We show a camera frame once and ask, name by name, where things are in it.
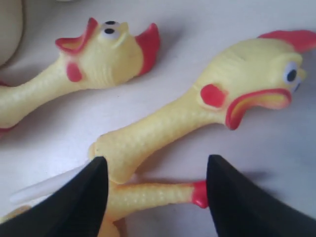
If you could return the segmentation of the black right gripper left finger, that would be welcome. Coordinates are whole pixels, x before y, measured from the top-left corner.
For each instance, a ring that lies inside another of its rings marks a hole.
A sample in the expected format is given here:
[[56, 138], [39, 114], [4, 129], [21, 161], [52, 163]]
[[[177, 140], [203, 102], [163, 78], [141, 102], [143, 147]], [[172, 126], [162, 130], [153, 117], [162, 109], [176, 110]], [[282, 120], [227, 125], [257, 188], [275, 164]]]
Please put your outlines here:
[[2, 237], [96, 237], [108, 202], [108, 167], [96, 157], [46, 200], [5, 221]]

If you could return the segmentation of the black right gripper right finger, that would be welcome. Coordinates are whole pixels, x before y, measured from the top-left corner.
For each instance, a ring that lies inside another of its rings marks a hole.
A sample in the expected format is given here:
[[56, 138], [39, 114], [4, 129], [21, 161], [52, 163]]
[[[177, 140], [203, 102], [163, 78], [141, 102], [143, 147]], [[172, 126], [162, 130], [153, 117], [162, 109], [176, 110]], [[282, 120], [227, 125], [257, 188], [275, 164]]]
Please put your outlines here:
[[220, 155], [208, 157], [207, 199], [220, 237], [314, 237], [314, 218], [256, 186]]

